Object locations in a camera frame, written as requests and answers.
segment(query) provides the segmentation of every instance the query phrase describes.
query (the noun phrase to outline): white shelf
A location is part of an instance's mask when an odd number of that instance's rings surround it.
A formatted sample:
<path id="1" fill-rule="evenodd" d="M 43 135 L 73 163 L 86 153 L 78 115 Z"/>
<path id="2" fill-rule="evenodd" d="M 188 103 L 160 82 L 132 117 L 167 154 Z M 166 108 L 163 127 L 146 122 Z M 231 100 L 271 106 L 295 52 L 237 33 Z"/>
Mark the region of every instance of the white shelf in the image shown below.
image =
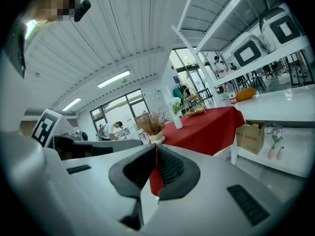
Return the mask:
<path id="1" fill-rule="evenodd" d="M 221 85 L 225 82 L 231 81 L 235 78 L 238 78 L 238 77 L 240 77 L 246 73 L 249 73 L 251 71 L 257 70 L 257 69 L 263 67 L 264 65 L 268 65 L 271 62 L 274 62 L 278 59 L 281 59 L 287 55 L 290 55 L 294 52 L 297 52 L 297 51 L 299 51 L 303 48 L 306 48 L 310 45 L 311 44 L 310 44 L 310 42 L 306 36 L 299 37 L 296 40 L 294 40 L 293 42 L 291 42 L 290 44 L 283 46 L 282 48 L 274 51 L 273 53 L 268 54 L 267 56 L 262 57 L 262 58 L 256 60 L 255 62 L 250 63 L 250 64 L 242 67 L 241 69 L 234 71 L 233 73 L 226 75 L 225 77 L 223 77 L 217 81 L 214 81 L 211 84 L 211 86 L 216 87 L 216 86 Z"/>
<path id="2" fill-rule="evenodd" d="M 270 134 L 265 133 L 264 146 L 258 155 L 255 155 L 241 147 L 238 148 L 238 155 L 260 163 L 262 165 L 294 174 L 300 177 L 307 177 L 314 160 L 313 153 L 313 132 L 309 128 L 283 128 L 284 137 L 275 146 L 275 156 L 268 159 L 268 152 L 273 145 Z M 282 160 L 277 159 L 279 148 L 284 147 Z"/>
<path id="3" fill-rule="evenodd" d="M 315 85 L 255 95 L 236 108 L 245 120 L 315 121 Z"/>

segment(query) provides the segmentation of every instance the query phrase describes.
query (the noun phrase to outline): red tablecloth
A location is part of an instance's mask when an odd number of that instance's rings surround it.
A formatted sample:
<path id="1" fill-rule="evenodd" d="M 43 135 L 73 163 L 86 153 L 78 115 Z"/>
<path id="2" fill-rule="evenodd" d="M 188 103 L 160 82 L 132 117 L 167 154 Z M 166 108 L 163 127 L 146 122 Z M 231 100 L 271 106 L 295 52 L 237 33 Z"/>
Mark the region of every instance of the red tablecloth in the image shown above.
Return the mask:
<path id="1" fill-rule="evenodd" d="M 214 155 L 232 145 L 236 128 L 245 123 L 242 113 L 234 107 L 207 109 L 203 114 L 182 116 L 181 121 L 183 123 L 181 129 L 176 129 L 173 122 L 163 128 L 165 136 L 163 144 L 207 155 Z M 156 196 L 163 188 L 158 167 L 150 176 L 150 187 L 152 194 Z"/>

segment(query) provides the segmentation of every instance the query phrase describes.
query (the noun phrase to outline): orange object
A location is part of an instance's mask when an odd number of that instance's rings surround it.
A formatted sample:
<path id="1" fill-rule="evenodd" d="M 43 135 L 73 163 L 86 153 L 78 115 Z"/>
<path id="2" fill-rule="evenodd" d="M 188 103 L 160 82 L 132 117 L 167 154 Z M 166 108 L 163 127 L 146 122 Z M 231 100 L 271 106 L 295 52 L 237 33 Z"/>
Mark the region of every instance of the orange object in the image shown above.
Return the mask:
<path id="1" fill-rule="evenodd" d="M 247 88 L 240 90 L 236 93 L 236 99 L 237 101 L 244 101 L 249 100 L 256 94 L 256 89 L 254 88 Z"/>

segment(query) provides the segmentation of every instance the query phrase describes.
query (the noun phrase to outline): flower pot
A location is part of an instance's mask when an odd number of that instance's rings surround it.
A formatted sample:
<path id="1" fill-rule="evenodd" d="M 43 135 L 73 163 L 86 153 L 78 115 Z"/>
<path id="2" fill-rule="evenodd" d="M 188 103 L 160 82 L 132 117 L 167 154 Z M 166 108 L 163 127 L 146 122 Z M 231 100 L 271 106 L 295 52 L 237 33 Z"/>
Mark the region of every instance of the flower pot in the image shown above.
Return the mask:
<path id="1" fill-rule="evenodd" d="M 181 121 L 181 119 L 178 116 L 174 116 L 173 120 L 174 120 L 175 127 L 177 129 L 180 129 L 180 128 L 183 127 L 182 121 Z"/>
<path id="2" fill-rule="evenodd" d="M 281 147 L 277 154 L 277 159 L 281 160 L 284 156 L 284 147 Z"/>
<path id="3" fill-rule="evenodd" d="M 160 131 L 156 135 L 149 136 L 149 139 L 153 144 L 161 144 L 165 141 L 165 136 L 163 136 L 163 132 Z"/>
<path id="4" fill-rule="evenodd" d="M 275 155 L 275 148 L 272 147 L 270 150 L 269 150 L 269 153 L 268 153 L 268 159 L 272 159 L 274 158 L 274 155 Z"/>

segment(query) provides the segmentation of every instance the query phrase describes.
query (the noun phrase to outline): white robot body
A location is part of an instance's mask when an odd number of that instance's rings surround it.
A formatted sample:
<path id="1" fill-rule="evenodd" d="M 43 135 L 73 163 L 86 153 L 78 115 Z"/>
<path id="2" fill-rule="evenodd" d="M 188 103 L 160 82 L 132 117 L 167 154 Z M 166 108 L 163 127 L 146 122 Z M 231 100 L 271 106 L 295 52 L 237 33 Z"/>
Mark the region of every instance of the white robot body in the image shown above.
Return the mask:
<path id="1" fill-rule="evenodd" d="M 231 45 L 234 63 L 239 68 L 268 55 L 264 44 L 252 33 L 241 34 Z"/>
<path id="2" fill-rule="evenodd" d="M 259 27 L 266 48 L 270 53 L 301 36 L 294 20 L 282 8 L 270 10 L 260 19 Z"/>

